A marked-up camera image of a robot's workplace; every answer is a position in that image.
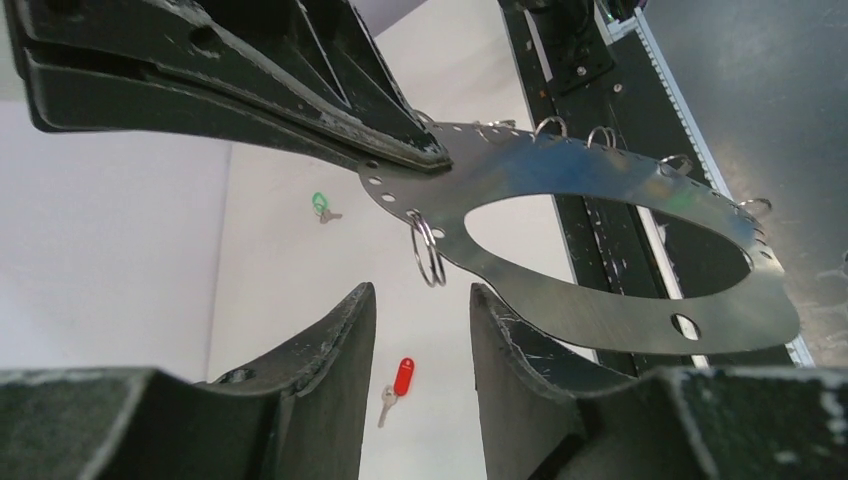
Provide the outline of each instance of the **metal ring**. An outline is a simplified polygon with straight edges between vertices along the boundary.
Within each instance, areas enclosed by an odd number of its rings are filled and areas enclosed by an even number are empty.
[[[421,120],[424,120],[425,122],[436,123],[436,121],[433,120],[433,117],[431,117],[430,115],[427,115],[426,113],[422,112],[421,110],[413,110],[413,112],[415,112],[415,114],[418,115],[418,118],[420,118]]]
[[[474,121],[471,125],[474,126],[474,130],[477,130],[477,133],[479,133],[480,136],[483,137],[483,140],[486,140],[489,143],[498,143],[492,141],[492,139],[486,136],[486,131],[483,129],[484,125],[482,123],[480,123],[479,121]],[[489,122],[485,126],[489,128],[506,127],[510,130],[515,130],[515,125],[515,120],[498,120],[495,122]]]
[[[751,213],[751,211],[748,210],[747,207],[750,207],[751,205],[756,205],[756,204],[760,204],[760,205],[765,206],[765,211],[760,213],[760,214]],[[750,200],[745,200],[744,202],[739,202],[739,210],[740,211],[745,210],[746,212],[748,212],[749,215],[757,218],[757,217],[763,217],[763,216],[771,213],[774,210],[774,206],[772,205],[771,200],[769,200],[768,198],[752,198]]]
[[[667,165],[668,162],[672,160],[681,160],[683,163],[680,165],[680,168],[677,168],[677,173],[686,176],[689,175],[689,172],[692,171],[692,160],[689,160],[689,157],[686,155],[669,155],[662,160],[660,160],[660,173],[665,175],[666,177],[670,176],[668,172],[663,168],[664,165]]]
[[[515,120],[512,120],[512,119],[498,120],[496,122],[489,122],[490,127],[507,127],[507,128],[514,129],[516,127],[516,125],[517,124],[515,123]]]
[[[409,232],[412,236],[412,252],[415,254],[416,263],[418,263],[418,271],[421,272],[421,276],[424,277],[424,282],[427,283],[428,287],[444,285],[447,283],[447,278],[445,277],[445,265],[442,263],[442,255],[438,250],[436,250],[436,238],[433,237],[433,231],[430,229],[430,225],[427,224],[427,221],[424,220],[424,217],[421,216],[421,213],[418,210],[412,210],[408,213],[408,215],[412,219],[412,225],[410,226]],[[421,263],[421,255],[418,254],[418,241],[415,240],[416,230],[424,238],[424,245],[427,247],[427,254],[430,257],[430,273],[432,274],[432,279],[430,279],[424,271],[424,265]]]
[[[595,134],[598,131],[603,132],[604,136],[607,138],[607,147],[615,148],[618,141],[615,138],[615,130],[610,127],[597,126],[589,132],[589,138],[586,139],[586,148],[592,148],[592,139],[595,138]]]
[[[566,126],[565,120],[563,120],[562,117],[559,117],[557,115],[552,115],[539,122],[539,125],[536,126],[536,130],[533,130],[533,143],[536,143],[536,140],[538,140],[539,138],[539,134],[542,133],[542,129],[545,128],[545,126],[547,126],[547,124],[551,122],[557,122],[559,124],[559,127],[562,130],[562,135],[560,135],[558,139],[554,140],[548,145],[553,145],[564,138],[568,138],[568,126]]]

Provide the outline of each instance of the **key ring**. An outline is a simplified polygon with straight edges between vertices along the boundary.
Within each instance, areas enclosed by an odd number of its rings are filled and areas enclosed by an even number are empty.
[[[561,135],[559,136],[559,138],[545,146],[549,147],[559,141],[562,141],[563,139],[568,141],[568,126],[565,124],[565,120],[563,120],[562,117],[559,117],[557,115],[552,115],[539,122],[539,125],[536,126],[536,130],[533,130],[533,143],[536,143],[536,140],[539,139],[539,134],[542,133],[542,129],[545,128],[545,126],[547,126],[551,122],[556,122],[559,124]]]
[[[762,205],[763,210],[752,212],[750,207],[754,205]],[[752,198],[750,200],[745,200],[744,202],[739,202],[739,209],[736,212],[740,213],[743,210],[752,217],[748,219],[751,220],[768,215],[774,210],[774,206],[772,205],[771,200],[767,198]]]
[[[674,169],[674,167],[671,167],[670,165],[668,165],[668,163],[671,162],[672,160],[680,160],[681,161],[680,168]],[[660,173],[662,173],[666,177],[671,176],[671,172],[669,172],[667,170],[667,168],[672,168],[672,169],[676,170],[677,173],[679,173],[683,176],[689,175],[689,172],[692,171],[692,160],[689,160],[689,157],[687,157],[686,155],[683,155],[683,154],[669,155],[669,156],[663,158],[662,160],[660,160],[659,163],[660,163]]]
[[[480,136],[483,137],[483,140],[486,140],[489,143],[494,143],[496,145],[499,144],[499,143],[502,143],[502,142],[495,142],[492,139],[490,139],[489,137],[487,137],[486,131],[483,129],[484,125],[482,123],[480,123],[479,121],[475,120],[471,125],[474,127],[474,130],[477,130],[477,133],[479,133]],[[495,121],[495,122],[489,122],[485,126],[491,128],[493,130],[493,133],[498,133],[498,130],[497,130],[498,127],[506,127],[510,130],[515,130],[515,125],[516,125],[515,120],[498,120],[498,121]]]
[[[421,120],[424,120],[425,122],[436,123],[436,121],[433,120],[433,117],[431,117],[430,115],[427,115],[426,113],[422,112],[421,110],[413,110],[413,112],[415,112],[415,114],[418,115],[418,118],[420,118]]]
[[[603,126],[597,126],[589,132],[589,138],[586,139],[586,148],[592,148],[592,140],[595,138],[595,134],[599,131],[607,138],[607,147],[615,148],[618,144],[618,141],[615,138],[615,130],[610,127]]]
[[[324,196],[321,192],[315,192],[312,195],[312,211],[315,212],[315,215],[321,216],[324,214],[324,211],[327,210],[327,197]]]
[[[409,218],[412,219],[412,225],[410,226],[410,236],[412,237],[412,252],[415,254],[415,262],[418,264],[418,271],[421,272],[421,276],[424,277],[424,282],[427,283],[428,287],[435,287],[436,285],[445,285],[447,283],[447,278],[445,277],[445,266],[442,263],[442,255],[436,250],[436,239],[433,237],[433,231],[430,229],[430,225],[427,224],[427,221],[424,220],[424,217],[421,216],[421,212],[418,210],[410,210],[407,212]],[[430,273],[432,274],[432,279],[427,276],[427,273],[424,271],[424,265],[421,263],[421,255],[418,253],[418,241],[415,240],[415,232],[416,230],[421,236],[424,238],[424,245],[427,247],[427,254],[430,257]]]

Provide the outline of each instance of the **white wall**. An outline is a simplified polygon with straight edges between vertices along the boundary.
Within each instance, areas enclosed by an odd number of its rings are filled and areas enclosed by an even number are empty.
[[[427,0],[350,0],[371,35],[377,36]]]
[[[205,379],[230,146],[47,135],[0,102],[0,369]]]

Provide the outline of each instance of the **hole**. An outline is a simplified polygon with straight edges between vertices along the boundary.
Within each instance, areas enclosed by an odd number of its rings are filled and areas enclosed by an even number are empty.
[[[579,197],[557,195],[556,198],[565,200],[566,198]],[[634,206],[634,204],[625,202],[615,203]],[[550,215],[554,214],[553,209],[550,195],[528,195],[475,208],[468,212],[464,222],[471,238],[488,252],[548,277],[576,283],[570,268],[569,252],[562,242],[562,230],[559,229],[556,222],[553,222],[552,225],[549,220]],[[669,224],[670,219],[667,216],[656,211],[653,214],[659,225]],[[589,222],[590,226],[597,228],[595,226],[597,221],[598,219],[592,218]],[[442,222],[438,225],[450,229],[452,239],[456,239],[459,235],[455,227]],[[701,247],[680,241],[681,238],[688,236],[703,238],[702,245],[710,245],[715,256],[720,256],[725,260],[722,262],[711,261],[712,257],[705,257],[704,253],[699,250]],[[700,278],[709,279],[709,281],[699,285],[697,292],[691,292],[690,295],[687,295],[687,298],[704,297],[727,290],[744,280],[753,268],[751,267],[752,264],[749,264],[750,257],[727,238],[684,220],[675,219],[672,225],[661,229],[660,238],[667,238],[669,242],[673,241],[675,244],[675,248],[669,253],[669,260],[673,265],[686,265],[686,268],[697,269],[699,275],[701,275]],[[614,239],[609,240],[605,245],[611,248],[613,242]],[[752,250],[752,252],[756,255],[757,250]],[[574,254],[577,256],[578,250],[574,250]],[[607,261],[606,265],[597,265],[593,262],[592,268],[604,268],[604,276],[608,275],[613,278],[624,277],[634,265],[632,259],[627,257],[607,257],[603,260]],[[604,288],[598,288],[598,290],[610,295],[621,295],[618,290],[615,293],[610,293]],[[626,295],[629,296],[660,298],[653,289],[625,291]]]
[[[215,383],[241,383],[254,377],[256,377],[256,370],[251,368],[237,368],[222,375]]]
[[[209,26],[194,29],[189,34],[188,40],[198,52],[210,58],[218,58],[224,51],[224,42]]]
[[[696,325],[695,322],[689,319],[686,315],[675,313],[671,316],[671,324],[674,325],[674,329],[677,330],[677,333],[683,335],[689,340],[701,339],[701,329],[699,329],[698,325]]]
[[[80,13],[82,0],[47,0],[46,3],[52,13],[72,17]]]

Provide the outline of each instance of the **silver metal plate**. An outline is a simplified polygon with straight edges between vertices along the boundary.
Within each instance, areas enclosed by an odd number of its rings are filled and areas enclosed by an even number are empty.
[[[783,269],[757,233],[755,218],[720,193],[656,160],[579,140],[470,124],[428,124],[454,160],[426,175],[377,161],[359,166],[371,198],[411,223],[418,210],[442,230],[438,250],[484,278],[525,320],[565,342],[645,354],[708,355],[781,345],[799,331],[783,290]],[[712,230],[749,257],[751,273],[714,295],[681,300],[617,295],[580,287],[497,257],[475,242],[465,216],[524,195],[584,195],[641,205]],[[699,338],[673,320],[683,315]]]

